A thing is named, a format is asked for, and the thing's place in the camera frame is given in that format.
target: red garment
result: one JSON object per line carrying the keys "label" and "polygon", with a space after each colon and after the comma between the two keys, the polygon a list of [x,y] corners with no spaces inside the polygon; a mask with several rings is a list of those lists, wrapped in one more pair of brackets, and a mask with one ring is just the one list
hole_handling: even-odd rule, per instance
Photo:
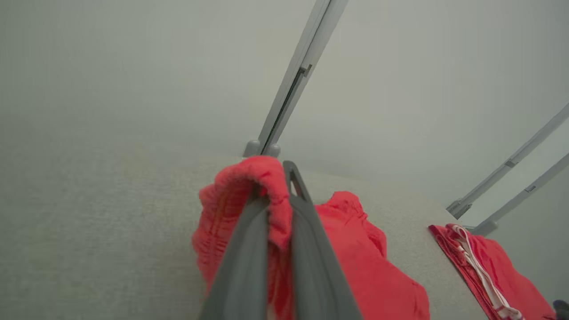
{"label": "red garment", "polygon": [[[553,309],[535,286],[514,269],[508,255],[498,242],[483,236],[471,235],[466,229],[453,223],[445,227],[431,225],[429,230],[435,236],[440,248],[462,274],[489,319],[555,320]],[[468,252],[471,252],[475,259],[472,259]],[[476,263],[481,267],[479,273],[472,265]],[[492,290],[497,289],[501,294],[502,297],[498,302],[496,299],[494,303],[492,302],[488,287]],[[510,309],[519,312],[512,313],[510,317],[501,317],[499,313],[508,309],[502,305],[501,298],[504,299],[506,306],[509,305]]]}
{"label": "red garment", "polygon": [[[192,236],[197,264],[209,290],[254,181],[270,199],[269,304],[279,319],[293,319],[292,209],[277,159],[248,158],[223,169],[200,191],[203,211]],[[367,221],[355,195],[336,192],[315,207],[365,319],[429,319],[427,293],[387,260],[385,235]]]}

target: fabric-covered surface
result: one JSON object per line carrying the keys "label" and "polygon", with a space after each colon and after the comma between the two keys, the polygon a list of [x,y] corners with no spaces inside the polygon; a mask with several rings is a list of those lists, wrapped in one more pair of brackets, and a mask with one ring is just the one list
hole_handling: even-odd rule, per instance
{"label": "fabric-covered surface", "polygon": [[[197,317],[205,288],[190,243],[197,193],[239,157],[128,134],[46,134],[13,119],[2,130],[0,318]],[[360,198],[387,236],[388,259],[426,289],[432,319],[485,317],[427,229],[456,221],[441,205],[300,172],[315,203],[338,190]]]}

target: red fabric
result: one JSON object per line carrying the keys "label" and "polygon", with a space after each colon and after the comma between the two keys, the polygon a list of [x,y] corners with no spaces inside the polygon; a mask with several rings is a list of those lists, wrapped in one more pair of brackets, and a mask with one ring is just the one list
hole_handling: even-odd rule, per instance
{"label": "red fabric", "polygon": [[[197,264],[209,290],[253,182],[266,189],[271,201],[269,303],[279,319],[293,319],[292,210],[277,159],[253,157],[229,166],[200,191],[203,211],[192,236]],[[336,192],[315,207],[365,319],[429,319],[425,290],[387,260],[385,235],[367,221],[355,195]]]}
{"label": "red fabric", "polygon": [[[457,234],[452,230],[453,224],[445,227],[439,225],[429,226],[435,236],[436,242],[447,257],[462,274],[464,281],[480,303],[489,319],[500,319],[494,310],[482,282],[476,271],[459,251],[460,243],[456,241]],[[484,270],[490,275],[494,286],[507,300],[508,304],[519,310],[527,320],[555,319],[555,313],[547,301],[541,296],[535,286],[524,276],[519,274],[510,258],[498,242],[486,239],[483,236],[468,234],[472,252]]]}

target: stacked red cloth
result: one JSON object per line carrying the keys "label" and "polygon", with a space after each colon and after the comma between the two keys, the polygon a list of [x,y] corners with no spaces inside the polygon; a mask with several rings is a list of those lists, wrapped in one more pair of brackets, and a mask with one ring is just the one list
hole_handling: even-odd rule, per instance
{"label": "stacked red cloth", "polygon": [[[254,183],[270,199],[268,303],[279,319],[293,319],[292,209],[277,159],[253,157],[229,166],[200,191],[203,211],[192,236],[197,264],[209,289]],[[425,290],[387,260],[385,235],[367,221],[355,195],[336,192],[315,207],[364,318],[429,319]]]}
{"label": "stacked red cloth", "polygon": [[555,313],[519,274],[498,242],[471,235],[457,224],[429,226],[489,319],[552,319]]}

